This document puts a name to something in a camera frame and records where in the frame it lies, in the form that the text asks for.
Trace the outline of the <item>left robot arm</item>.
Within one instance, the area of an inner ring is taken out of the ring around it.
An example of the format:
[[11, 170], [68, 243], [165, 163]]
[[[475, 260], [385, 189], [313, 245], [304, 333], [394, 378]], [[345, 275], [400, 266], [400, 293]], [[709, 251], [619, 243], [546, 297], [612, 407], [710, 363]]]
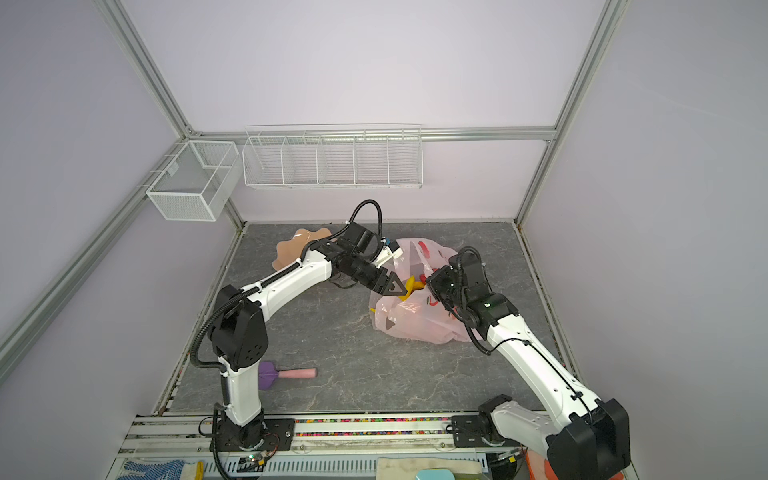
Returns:
[[214, 407], [212, 447], [231, 435], [230, 448], [254, 451], [270, 433], [259, 396], [259, 367], [269, 345], [266, 323], [311, 289], [344, 275], [380, 296], [402, 296], [406, 287], [384, 264], [402, 255], [383, 234], [379, 203], [366, 199], [337, 232], [305, 244], [284, 268], [242, 288], [222, 287], [214, 310], [195, 333], [190, 363], [219, 372], [223, 403]]

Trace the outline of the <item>pink fruit print plastic bag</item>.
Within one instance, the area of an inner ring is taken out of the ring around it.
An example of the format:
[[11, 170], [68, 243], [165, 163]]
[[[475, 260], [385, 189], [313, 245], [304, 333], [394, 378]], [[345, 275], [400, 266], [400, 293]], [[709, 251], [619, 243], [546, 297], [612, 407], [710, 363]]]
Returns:
[[394, 271], [404, 286], [415, 276], [425, 287], [405, 301], [396, 296], [371, 294], [369, 313], [373, 328], [394, 338], [436, 345], [468, 342], [463, 324], [436, 300], [426, 284], [431, 274], [448, 265], [456, 251], [426, 238], [401, 238], [398, 244], [403, 255], [386, 263], [385, 268]]

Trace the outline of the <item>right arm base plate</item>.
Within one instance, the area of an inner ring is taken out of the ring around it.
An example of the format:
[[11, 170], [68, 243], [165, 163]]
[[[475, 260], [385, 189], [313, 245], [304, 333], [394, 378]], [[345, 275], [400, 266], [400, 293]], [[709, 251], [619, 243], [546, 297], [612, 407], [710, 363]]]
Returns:
[[453, 436], [453, 442], [459, 448], [502, 447], [510, 441], [502, 437], [483, 414], [454, 415], [446, 431]]

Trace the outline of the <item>small yellow banana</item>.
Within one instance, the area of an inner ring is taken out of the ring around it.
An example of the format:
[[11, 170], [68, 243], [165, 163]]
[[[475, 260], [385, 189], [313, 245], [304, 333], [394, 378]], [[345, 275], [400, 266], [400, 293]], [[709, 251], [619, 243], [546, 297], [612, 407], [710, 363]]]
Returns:
[[411, 276], [405, 283], [405, 294], [401, 295], [399, 299], [401, 301], [407, 300], [415, 291], [422, 290], [425, 287], [424, 283], [416, 278], [415, 276]]

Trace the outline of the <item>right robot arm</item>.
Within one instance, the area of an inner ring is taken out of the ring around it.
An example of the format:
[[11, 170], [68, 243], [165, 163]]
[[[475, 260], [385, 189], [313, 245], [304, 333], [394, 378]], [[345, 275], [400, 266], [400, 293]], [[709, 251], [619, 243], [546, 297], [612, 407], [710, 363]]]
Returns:
[[630, 465], [626, 409], [601, 399], [547, 350], [519, 309], [492, 289], [475, 248], [460, 249], [426, 283], [473, 345], [486, 356], [499, 353], [545, 409], [538, 414], [500, 399], [490, 409], [492, 431], [545, 458], [559, 479], [610, 479]]

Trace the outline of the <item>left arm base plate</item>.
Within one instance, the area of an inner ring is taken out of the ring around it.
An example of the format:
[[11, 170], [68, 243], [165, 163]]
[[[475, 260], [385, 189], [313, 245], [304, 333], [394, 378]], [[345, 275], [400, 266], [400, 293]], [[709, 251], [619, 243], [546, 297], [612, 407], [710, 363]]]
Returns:
[[210, 450], [218, 452], [287, 451], [294, 438], [293, 418], [263, 418], [257, 416], [240, 426], [227, 416], [217, 422], [212, 431]]

